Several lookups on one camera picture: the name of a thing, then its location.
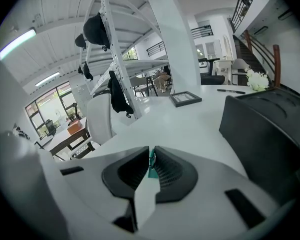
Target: person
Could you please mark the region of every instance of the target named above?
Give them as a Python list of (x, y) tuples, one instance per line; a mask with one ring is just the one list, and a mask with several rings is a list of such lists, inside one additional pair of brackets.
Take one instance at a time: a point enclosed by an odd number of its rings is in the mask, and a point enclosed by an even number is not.
[(169, 67), (165, 66), (164, 68), (161, 68), (161, 70), (158, 70), (153, 77), (156, 88), (163, 93), (166, 92), (164, 82), (171, 78), (170, 74)]

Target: fluorescent light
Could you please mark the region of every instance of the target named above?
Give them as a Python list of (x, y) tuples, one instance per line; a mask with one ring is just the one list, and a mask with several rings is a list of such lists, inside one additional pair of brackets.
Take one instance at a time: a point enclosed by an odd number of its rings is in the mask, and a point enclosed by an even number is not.
[(6, 47), (4, 47), (0, 51), (0, 61), (7, 56), (14, 48), (18, 47), (23, 42), (27, 41), (29, 38), (35, 36), (35, 30), (32, 28), (28, 30), (26, 33), (20, 35), (18, 38), (14, 39), (11, 43), (9, 43)]
[(62, 93), (65, 93), (65, 92), (68, 91), (68, 90), (71, 90), (71, 88), (64, 90), (63, 92), (60, 93), (60, 95), (61, 95)]
[(35, 86), (39, 86), (40, 84), (44, 83), (45, 81), (48, 81), (49, 79), (51, 79), (59, 74), (60, 74), (59, 72), (54, 73), (54, 74), (48, 76), (47, 78), (43, 79), (42, 81), (38, 82)]
[(45, 101), (44, 103), (42, 103), (40, 106), (42, 106), (43, 104), (47, 103), (49, 100), (50, 100), (50, 99), (46, 100), (46, 101)]

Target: staircase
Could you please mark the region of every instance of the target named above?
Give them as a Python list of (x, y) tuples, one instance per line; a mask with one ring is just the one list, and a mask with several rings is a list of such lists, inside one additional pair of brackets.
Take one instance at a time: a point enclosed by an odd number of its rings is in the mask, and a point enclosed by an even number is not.
[[(266, 73), (262, 64), (259, 62), (256, 56), (247, 48), (247, 46), (241, 40), (239, 40), (235, 35), (233, 35), (233, 39), (235, 43), (237, 58), (243, 59), (248, 65), (251, 66), (251, 69), (253, 69), (254, 72)], [(247, 78), (245, 76), (239, 75), (238, 85), (240, 86), (247, 85)]]

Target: white pillar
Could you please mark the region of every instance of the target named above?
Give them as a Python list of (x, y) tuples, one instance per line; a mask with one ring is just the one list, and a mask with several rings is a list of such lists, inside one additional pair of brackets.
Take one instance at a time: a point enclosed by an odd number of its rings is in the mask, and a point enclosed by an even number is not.
[(200, 86), (200, 69), (189, 24), (177, 0), (149, 0), (171, 68), (175, 92)]

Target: black slot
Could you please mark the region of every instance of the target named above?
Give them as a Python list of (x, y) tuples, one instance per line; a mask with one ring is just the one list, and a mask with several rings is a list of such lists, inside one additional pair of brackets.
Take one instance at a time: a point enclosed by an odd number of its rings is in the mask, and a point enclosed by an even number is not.
[(80, 171), (83, 171), (83, 168), (80, 166), (60, 170), (60, 172), (63, 176), (68, 175), (68, 174), (77, 173)]
[(238, 189), (225, 191), (225, 194), (250, 229), (265, 220), (264, 216)]

